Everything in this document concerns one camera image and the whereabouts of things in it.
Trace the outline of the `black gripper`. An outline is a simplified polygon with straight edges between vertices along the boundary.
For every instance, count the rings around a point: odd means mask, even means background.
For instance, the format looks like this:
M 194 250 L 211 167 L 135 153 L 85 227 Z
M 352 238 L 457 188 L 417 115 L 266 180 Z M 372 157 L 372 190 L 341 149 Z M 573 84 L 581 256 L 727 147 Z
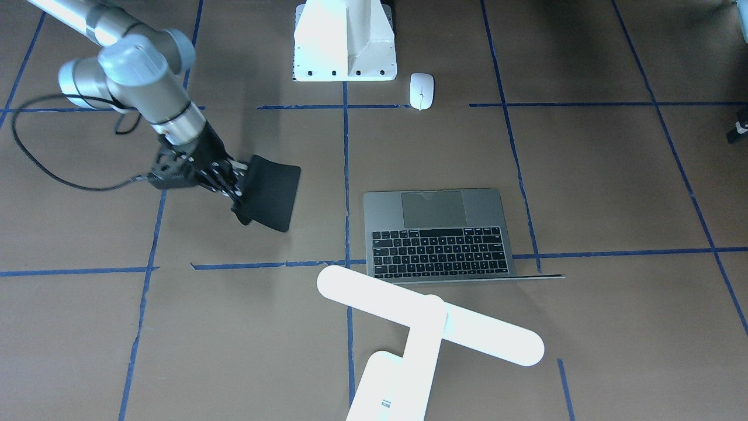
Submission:
M 160 149 L 165 147 L 183 154 L 192 162 L 197 186 L 227 194 L 232 201 L 231 210 L 243 226 L 248 226 L 253 221 L 249 201 L 245 197 L 246 184 L 240 181 L 240 178 L 247 175 L 249 165 L 244 161 L 233 160 L 227 154 L 213 127 L 204 127 L 195 139 L 181 146 L 171 144 L 165 135 L 159 135 L 158 141 Z

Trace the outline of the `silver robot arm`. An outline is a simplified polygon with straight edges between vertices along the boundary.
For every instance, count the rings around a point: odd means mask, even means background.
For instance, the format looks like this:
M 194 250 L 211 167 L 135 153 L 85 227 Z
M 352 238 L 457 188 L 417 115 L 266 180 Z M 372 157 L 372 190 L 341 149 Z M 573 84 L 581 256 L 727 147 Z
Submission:
M 227 195 L 243 224 L 255 216 L 243 199 L 247 163 L 227 154 L 221 139 L 190 99 L 178 75 L 195 49 L 184 33 L 157 31 L 109 1 L 34 1 L 34 6 L 101 47 L 96 57 L 60 69 L 63 98 L 88 109 L 137 111 L 158 134 L 151 171 L 130 179 L 158 189 L 200 185 Z

